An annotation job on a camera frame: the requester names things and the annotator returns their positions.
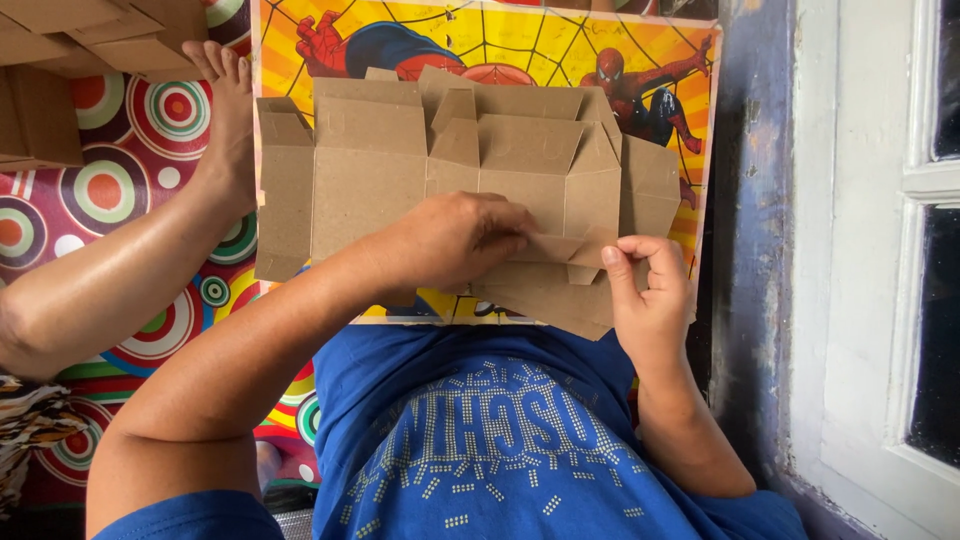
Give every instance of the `dark window pane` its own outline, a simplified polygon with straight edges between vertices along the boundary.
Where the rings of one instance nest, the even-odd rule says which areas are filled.
[[[941,0],[936,160],[960,158],[960,0]]]
[[[920,374],[907,444],[960,467],[960,209],[926,213]]]

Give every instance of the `cardboard box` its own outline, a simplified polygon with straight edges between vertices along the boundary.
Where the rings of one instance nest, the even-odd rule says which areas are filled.
[[[200,71],[180,46],[189,39],[207,39],[204,6],[197,0],[167,0],[160,22],[164,29],[159,32],[86,47],[119,71],[136,75],[157,72],[158,80],[163,76],[158,72],[179,72],[187,80],[199,79]]]
[[[73,45],[67,36],[33,34],[0,14],[0,66],[62,58],[70,54]]]
[[[107,22],[67,31],[82,45],[95,45],[128,37],[160,32],[166,28],[165,6],[162,0],[132,0],[123,14]]]
[[[623,136],[599,87],[479,86],[431,68],[414,84],[371,70],[314,80],[312,137],[289,98],[261,98],[258,112],[258,279],[284,282],[425,196],[492,191],[526,205],[543,234],[473,293],[597,339],[612,326],[600,250],[619,233],[666,234],[680,203],[676,155]]]
[[[106,75],[116,71],[100,57],[77,44],[73,45],[70,54],[65,57],[33,61],[30,62],[30,65],[60,75],[65,79],[81,79],[94,75]]]
[[[35,34],[103,24],[125,13],[110,0],[0,0],[0,13]]]
[[[66,79],[30,65],[0,68],[0,171],[84,165]]]

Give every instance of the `spider-man mask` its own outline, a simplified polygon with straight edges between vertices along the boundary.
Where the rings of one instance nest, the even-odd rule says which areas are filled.
[[[604,93],[613,95],[623,75],[623,55],[616,49],[604,49],[597,54],[597,81]]]

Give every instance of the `white window frame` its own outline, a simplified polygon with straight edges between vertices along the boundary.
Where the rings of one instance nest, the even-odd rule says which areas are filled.
[[[890,539],[956,538],[960,470],[903,442],[919,367],[939,0],[797,0],[793,469]]]

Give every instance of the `blue t-shirt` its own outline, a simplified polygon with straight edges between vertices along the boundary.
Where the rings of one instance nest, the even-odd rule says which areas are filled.
[[[314,538],[805,538],[776,494],[688,495],[643,459],[626,402],[633,368],[612,333],[352,326],[314,367]],[[237,525],[241,514],[264,523]],[[281,537],[270,521],[253,496],[212,491],[97,538]]]

